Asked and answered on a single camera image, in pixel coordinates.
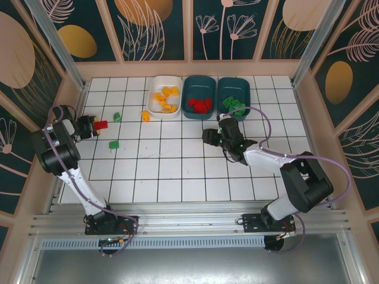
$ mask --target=yellow oval shape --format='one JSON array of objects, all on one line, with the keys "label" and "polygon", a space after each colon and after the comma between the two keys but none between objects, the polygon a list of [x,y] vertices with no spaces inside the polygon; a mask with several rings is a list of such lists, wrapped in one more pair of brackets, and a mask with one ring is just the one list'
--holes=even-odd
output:
[{"label": "yellow oval shape", "polygon": [[283,6],[283,21],[294,31],[314,30],[329,3],[330,0],[286,0]]},{"label": "yellow oval shape", "polygon": [[160,20],[166,20],[172,12],[172,0],[114,0],[117,9],[125,19],[136,25],[147,25],[147,9],[145,1],[152,13],[156,11]]},{"label": "yellow oval shape", "polygon": [[21,89],[34,74],[33,42],[22,25],[3,12],[0,12],[0,27],[0,82]]},{"label": "yellow oval shape", "polygon": [[89,58],[96,54],[97,45],[94,38],[82,27],[66,25],[58,31],[69,53],[80,58]]},{"label": "yellow oval shape", "polygon": [[343,61],[335,62],[327,72],[325,92],[329,102],[334,105],[341,103],[349,94],[353,84],[353,71]]}]

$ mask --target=red block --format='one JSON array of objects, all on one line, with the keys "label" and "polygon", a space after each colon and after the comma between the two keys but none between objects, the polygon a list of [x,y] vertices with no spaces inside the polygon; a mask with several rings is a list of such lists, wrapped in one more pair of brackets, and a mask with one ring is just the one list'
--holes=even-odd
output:
[{"label": "red block", "polygon": [[212,109],[212,99],[211,98],[207,98],[205,100],[205,106],[207,107],[207,109]]}]

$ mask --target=decorative wallpaper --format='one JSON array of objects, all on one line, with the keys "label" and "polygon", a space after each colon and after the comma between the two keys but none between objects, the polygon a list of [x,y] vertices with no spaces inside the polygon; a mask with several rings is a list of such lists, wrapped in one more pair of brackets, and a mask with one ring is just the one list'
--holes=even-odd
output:
[{"label": "decorative wallpaper", "polygon": [[94,0],[41,0],[41,4],[74,61],[115,61],[107,32]]},{"label": "decorative wallpaper", "polygon": [[252,59],[267,3],[194,0],[193,59]]},{"label": "decorative wallpaper", "polygon": [[330,0],[280,0],[261,59],[299,59]]},{"label": "decorative wallpaper", "polygon": [[62,78],[9,0],[0,27],[0,91],[43,127]]},{"label": "decorative wallpaper", "polygon": [[340,136],[342,150],[366,210],[379,206],[379,100]]},{"label": "decorative wallpaper", "polygon": [[14,214],[31,167],[34,150],[27,130],[0,106],[0,211]]},{"label": "decorative wallpaper", "polygon": [[379,83],[379,2],[361,1],[315,79],[337,126]]},{"label": "decorative wallpaper", "polygon": [[184,60],[182,0],[107,0],[125,61]]}]

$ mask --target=green cube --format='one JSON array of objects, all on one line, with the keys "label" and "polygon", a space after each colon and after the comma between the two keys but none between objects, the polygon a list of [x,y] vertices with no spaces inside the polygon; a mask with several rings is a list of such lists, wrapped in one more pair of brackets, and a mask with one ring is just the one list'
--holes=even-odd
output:
[{"label": "green cube", "polygon": [[114,122],[121,122],[121,115],[116,112],[114,115],[113,115],[113,121]]},{"label": "green cube", "polygon": [[109,142],[109,149],[117,149],[119,147],[120,143],[118,143],[118,140]]}]

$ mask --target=metal floor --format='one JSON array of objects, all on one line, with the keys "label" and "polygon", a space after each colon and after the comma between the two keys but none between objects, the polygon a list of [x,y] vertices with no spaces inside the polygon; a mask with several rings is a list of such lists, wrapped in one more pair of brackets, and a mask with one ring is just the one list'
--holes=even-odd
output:
[{"label": "metal floor", "polygon": [[[287,239],[285,247],[299,241]],[[262,248],[42,251],[35,284],[345,284],[350,283],[334,234],[308,235],[302,249],[268,254]]]}]

